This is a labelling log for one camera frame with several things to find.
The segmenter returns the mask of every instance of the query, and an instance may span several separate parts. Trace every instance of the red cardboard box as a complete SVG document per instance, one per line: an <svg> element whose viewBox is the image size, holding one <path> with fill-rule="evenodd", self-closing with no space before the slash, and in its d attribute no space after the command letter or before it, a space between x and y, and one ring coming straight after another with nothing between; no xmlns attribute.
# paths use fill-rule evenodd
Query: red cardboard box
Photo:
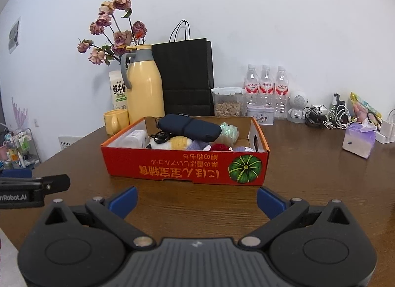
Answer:
<svg viewBox="0 0 395 287"><path fill-rule="evenodd" d="M265 180L269 147L252 117L197 117L220 125L238 127L234 145L254 152L182 151L120 147L122 138L134 130L155 134L157 118L146 117L121 130L101 145L107 171L112 176L150 180L189 180L196 184L259 185Z"/></svg>

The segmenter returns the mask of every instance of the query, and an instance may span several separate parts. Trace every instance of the triangular cutout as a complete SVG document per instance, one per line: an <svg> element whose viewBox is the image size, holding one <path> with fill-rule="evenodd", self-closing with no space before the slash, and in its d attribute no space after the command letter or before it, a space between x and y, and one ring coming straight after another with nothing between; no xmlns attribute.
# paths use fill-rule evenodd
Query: triangular cutout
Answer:
<svg viewBox="0 0 395 287"><path fill-rule="evenodd" d="M63 223L66 221L67 220L66 217L64 216L62 208L53 208L45 224L52 225L54 223Z"/></svg>
<svg viewBox="0 0 395 287"><path fill-rule="evenodd" d="M341 223L342 225L349 225L346 215L343 213L341 208L334 208L329 216L328 222L331 223Z"/></svg>

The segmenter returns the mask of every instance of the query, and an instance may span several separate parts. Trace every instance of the pumpkin illustration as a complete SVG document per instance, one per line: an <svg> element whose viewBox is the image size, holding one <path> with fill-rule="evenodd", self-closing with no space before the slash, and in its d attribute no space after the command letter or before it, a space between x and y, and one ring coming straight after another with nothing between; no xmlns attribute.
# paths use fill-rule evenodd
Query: pumpkin illustration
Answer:
<svg viewBox="0 0 395 287"><path fill-rule="evenodd" d="M254 155L241 155L228 167L229 176L239 184L253 182L262 171L262 161Z"/></svg>

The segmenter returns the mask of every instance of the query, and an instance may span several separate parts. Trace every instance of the yellow thermos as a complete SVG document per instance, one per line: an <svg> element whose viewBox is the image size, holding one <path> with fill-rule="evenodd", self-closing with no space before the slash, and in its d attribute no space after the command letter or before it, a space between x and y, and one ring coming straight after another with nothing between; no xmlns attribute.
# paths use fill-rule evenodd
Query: yellow thermos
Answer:
<svg viewBox="0 0 395 287"><path fill-rule="evenodd" d="M121 72L126 86L130 123L142 117L164 116L162 79L152 56L151 45L128 46L126 49L132 51L122 55Z"/></svg>

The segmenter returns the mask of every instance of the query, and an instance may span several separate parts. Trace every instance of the astronaut figurine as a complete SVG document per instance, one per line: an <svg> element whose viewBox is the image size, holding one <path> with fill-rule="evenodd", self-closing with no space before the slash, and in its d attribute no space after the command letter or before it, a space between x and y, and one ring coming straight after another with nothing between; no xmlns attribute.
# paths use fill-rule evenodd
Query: astronaut figurine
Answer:
<svg viewBox="0 0 395 287"><path fill-rule="evenodd" d="M306 94L299 90L292 91L290 92L288 101L290 103L291 109L288 110L287 119L295 123L304 123L305 122L304 108L309 102Z"/></svg>

